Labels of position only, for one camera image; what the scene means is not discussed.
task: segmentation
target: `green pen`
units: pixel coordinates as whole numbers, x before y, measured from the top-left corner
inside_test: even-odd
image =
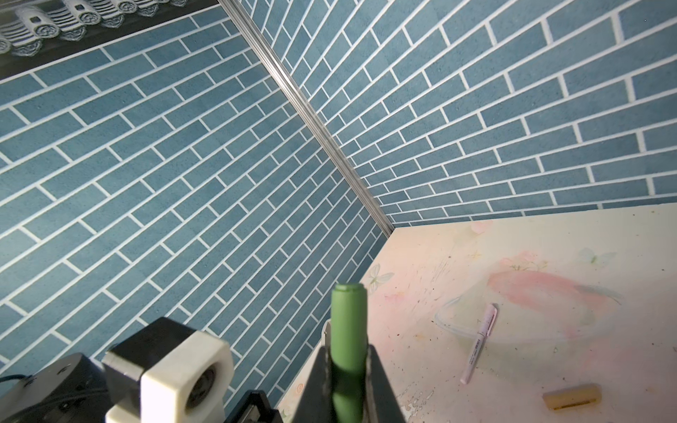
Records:
[[[367,290],[338,284],[332,292],[332,402],[337,423],[360,423],[367,357]]]

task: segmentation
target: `screw hole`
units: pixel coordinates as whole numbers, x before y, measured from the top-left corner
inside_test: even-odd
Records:
[[[211,391],[212,386],[214,386],[214,381],[216,381],[216,368],[214,365],[210,365],[207,370],[200,375],[197,382],[195,382],[193,389],[190,391],[190,394],[188,394],[188,402],[186,403],[185,408],[192,409],[200,405],[204,399],[207,398],[207,395],[209,395],[209,391]]]

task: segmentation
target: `blue tile wall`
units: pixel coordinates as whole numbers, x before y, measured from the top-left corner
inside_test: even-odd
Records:
[[[276,403],[385,242],[220,7],[0,81],[0,122],[0,373],[168,315]]]
[[[674,201],[674,0],[268,3],[396,227]]]

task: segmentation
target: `pink stain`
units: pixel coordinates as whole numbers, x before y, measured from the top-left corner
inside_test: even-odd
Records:
[[[404,300],[404,297],[404,292],[396,292],[395,294],[386,294],[383,296],[383,298],[390,303],[401,303]]]
[[[568,324],[571,304],[600,309],[609,300],[604,295],[580,290],[575,281],[539,271],[493,273],[487,286],[511,303],[555,320],[563,325],[568,336],[575,335],[575,328]]]
[[[538,255],[533,251],[523,251],[517,255],[520,259],[526,261],[536,261]]]
[[[476,221],[470,224],[471,231],[477,233],[485,233],[494,224],[494,221]]]

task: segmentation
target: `pen cap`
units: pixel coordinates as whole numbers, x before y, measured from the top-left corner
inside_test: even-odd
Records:
[[[494,319],[496,318],[496,313],[498,310],[493,304],[487,304],[487,308],[484,310],[484,317],[482,317],[482,326],[479,328],[479,333],[483,336],[488,336],[489,331],[494,325]]]

